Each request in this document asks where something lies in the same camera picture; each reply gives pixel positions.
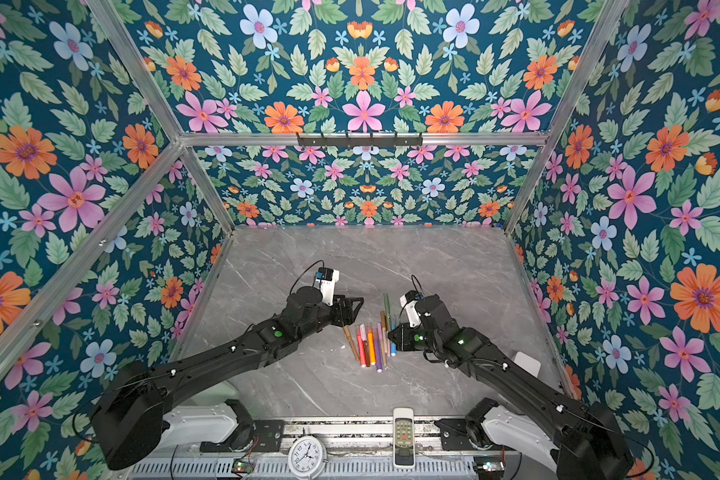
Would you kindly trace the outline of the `purple highlighter pen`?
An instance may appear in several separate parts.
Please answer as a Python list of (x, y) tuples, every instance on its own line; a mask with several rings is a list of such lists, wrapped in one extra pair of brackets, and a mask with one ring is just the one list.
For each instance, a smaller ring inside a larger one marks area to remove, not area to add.
[(384, 371), (384, 352), (382, 348), (381, 338), (379, 336), (374, 337), (374, 355), (376, 362), (376, 370), (381, 373)]

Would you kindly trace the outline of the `pink highlighter pen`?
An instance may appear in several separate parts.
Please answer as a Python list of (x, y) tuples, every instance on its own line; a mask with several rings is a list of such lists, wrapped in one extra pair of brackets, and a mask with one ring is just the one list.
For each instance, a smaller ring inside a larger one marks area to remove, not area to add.
[(359, 328), (357, 330), (356, 340), (357, 340), (357, 347), (358, 347), (358, 353), (359, 353), (361, 366), (362, 366), (362, 368), (367, 368), (368, 360), (367, 360), (367, 356), (365, 353), (365, 342), (363, 340), (362, 332), (360, 331)]

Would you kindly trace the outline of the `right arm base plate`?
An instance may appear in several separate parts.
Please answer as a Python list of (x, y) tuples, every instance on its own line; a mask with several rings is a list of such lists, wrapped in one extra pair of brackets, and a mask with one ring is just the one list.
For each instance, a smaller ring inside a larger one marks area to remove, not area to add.
[(486, 443), (471, 429), (464, 418), (441, 418), (434, 422), (439, 431), (441, 448), (444, 451), (477, 451), (486, 448)]

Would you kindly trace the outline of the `blue highlighter pen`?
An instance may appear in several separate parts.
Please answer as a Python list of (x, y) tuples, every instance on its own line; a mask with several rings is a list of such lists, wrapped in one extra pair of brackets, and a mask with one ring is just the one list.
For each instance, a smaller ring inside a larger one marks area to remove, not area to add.
[(396, 344), (391, 340), (390, 337), (388, 338), (388, 340), (389, 340), (389, 342), (390, 342), (390, 355), (391, 355), (392, 357), (395, 357), (395, 356), (397, 355), (397, 347), (396, 347)]

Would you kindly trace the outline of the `white analog clock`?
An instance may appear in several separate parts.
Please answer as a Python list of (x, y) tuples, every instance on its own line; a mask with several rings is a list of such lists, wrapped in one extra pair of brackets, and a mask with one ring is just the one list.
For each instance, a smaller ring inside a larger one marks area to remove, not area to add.
[(325, 469), (326, 462), (325, 445), (311, 435), (297, 439), (288, 451), (288, 468), (298, 479), (316, 479)]

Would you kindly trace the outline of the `tan brown pen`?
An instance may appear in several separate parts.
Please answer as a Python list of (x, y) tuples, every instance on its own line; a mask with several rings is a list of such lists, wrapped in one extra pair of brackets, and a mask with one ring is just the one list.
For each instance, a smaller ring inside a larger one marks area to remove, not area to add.
[(347, 325), (344, 325), (344, 326), (342, 327), (342, 329), (343, 329), (343, 333), (344, 333), (345, 339), (346, 339), (346, 341), (347, 341), (347, 343), (348, 343), (348, 345), (349, 345), (349, 347), (350, 347), (350, 351), (352, 352), (352, 354), (353, 354), (353, 356), (354, 356), (354, 359), (355, 359), (357, 362), (360, 362), (360, 361), (361, 361), (361, 357), (360, 357), (359, 352), (358, 352), (358, 350), (357, 350), (356, 341), (355, 341), (355, 338), (354, 338), (353, 335), (352, 335), (352, 332), (351, 332), (351, 330), (350, 330), (350, 327), (347, 326)]

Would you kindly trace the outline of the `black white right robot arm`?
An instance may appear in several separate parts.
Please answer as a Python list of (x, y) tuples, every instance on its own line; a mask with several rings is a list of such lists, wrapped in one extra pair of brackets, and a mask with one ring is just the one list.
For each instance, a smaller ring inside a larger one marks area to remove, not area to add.
[(474, 445), (509, 447), (559, 479), (626, 478), (634, 457), (608, 408), (587, 406), (545, 384), (489, 337), (459, 326), (439, 296), (411, 290), (400, 304), (404, 317), (388, 334), (398, 350), (420, 351), (502, 397), (481, 400), (466, 416)]

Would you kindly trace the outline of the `white remote control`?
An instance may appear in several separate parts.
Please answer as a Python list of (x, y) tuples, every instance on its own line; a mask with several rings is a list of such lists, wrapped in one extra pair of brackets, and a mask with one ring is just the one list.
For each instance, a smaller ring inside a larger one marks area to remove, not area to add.
[(414, 411), (408, 407), (393, 410), (393, 465), (399, 469), (415, 466)]

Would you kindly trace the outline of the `orange highlighter pen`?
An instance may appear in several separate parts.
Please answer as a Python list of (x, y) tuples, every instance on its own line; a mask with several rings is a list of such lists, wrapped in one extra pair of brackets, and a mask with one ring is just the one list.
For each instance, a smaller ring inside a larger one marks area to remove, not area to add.
[(377, 356), (376, 356), (376, 352), (375, 352), (374, 336), (373, 336), (373, 332), (371, 329), (367, 330), (366, 337), (367, 337), (367, 344), (368, 344), (368, 350), (369, 350), (370, 366), (375, 368), (377, 366), (377, 358), (376, 358)]

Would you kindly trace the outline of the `beige capybara pen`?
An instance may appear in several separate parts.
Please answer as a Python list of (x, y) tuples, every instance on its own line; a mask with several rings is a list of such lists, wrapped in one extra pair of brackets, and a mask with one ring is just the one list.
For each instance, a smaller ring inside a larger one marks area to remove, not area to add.
[(389, 347), (387, 334), (387, 316), (385, 311), (380, 312), (380, 323), (379, 323), (379, 337), (380, 337), (380, 348), (382, 352), (382, 364), (387, 365), (387, 359), (389, 357)]

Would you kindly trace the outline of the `green fountain pen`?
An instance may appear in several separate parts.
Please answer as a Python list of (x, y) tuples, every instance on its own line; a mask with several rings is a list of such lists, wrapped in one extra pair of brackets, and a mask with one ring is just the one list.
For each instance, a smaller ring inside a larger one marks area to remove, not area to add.
[(389, 294), (384, 293), (383, 294), (383, 302), (384, 302), (384, 311), (385, 311), (385, 325), (386, 329), (390, 330), (392, 328), (392, 312), (391, 312), (391, 302)]

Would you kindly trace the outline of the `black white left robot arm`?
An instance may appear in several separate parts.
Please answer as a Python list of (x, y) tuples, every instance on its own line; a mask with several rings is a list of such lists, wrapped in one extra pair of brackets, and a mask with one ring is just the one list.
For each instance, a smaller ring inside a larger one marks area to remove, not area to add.
[(239, 374), (265, 368), (294, 353), (327, 326), (353, 324), (362, 297), (336, 294), (330, 304), (316, 287), (289, 294), (284, 309), (237, 338), (184, 359), (121, 368), (89, 413), (107, 467), (123, 470), (146, 458), (167, 437), (164, 418), (180, 403)]

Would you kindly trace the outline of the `black hook rail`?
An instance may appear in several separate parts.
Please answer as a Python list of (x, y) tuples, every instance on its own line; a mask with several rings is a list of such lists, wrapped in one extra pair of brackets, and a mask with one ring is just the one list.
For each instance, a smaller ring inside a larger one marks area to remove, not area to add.
[(371, 146), (379, 148), (419, 147), (424, 139), (419, 134), (369, 133), (369, 134), (297, 134), (297, 145), (300, 147), (337, 147), (354, 148)]

